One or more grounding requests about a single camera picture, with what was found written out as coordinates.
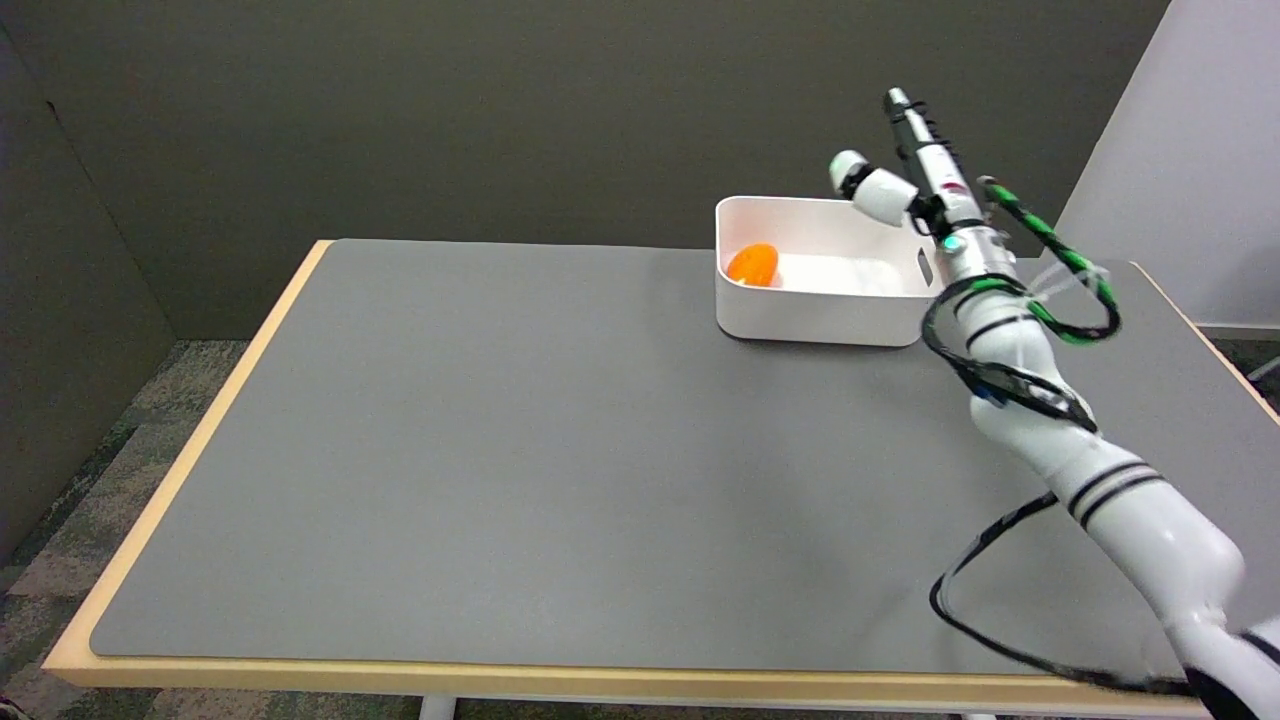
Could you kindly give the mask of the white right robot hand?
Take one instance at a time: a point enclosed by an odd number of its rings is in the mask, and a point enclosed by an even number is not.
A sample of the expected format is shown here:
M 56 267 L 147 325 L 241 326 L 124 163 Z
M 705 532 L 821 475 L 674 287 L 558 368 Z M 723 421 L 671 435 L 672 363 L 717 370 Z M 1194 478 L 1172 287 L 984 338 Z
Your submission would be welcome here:
M 956 231 L 986 225 L 986 214 L 927 105 L 892 87 L 883 96 L 883 110 L 902 170 L 891 172 L 844 150 L 828 165 L 837 196 L 872 220 L 909 224 L 938 242 Z

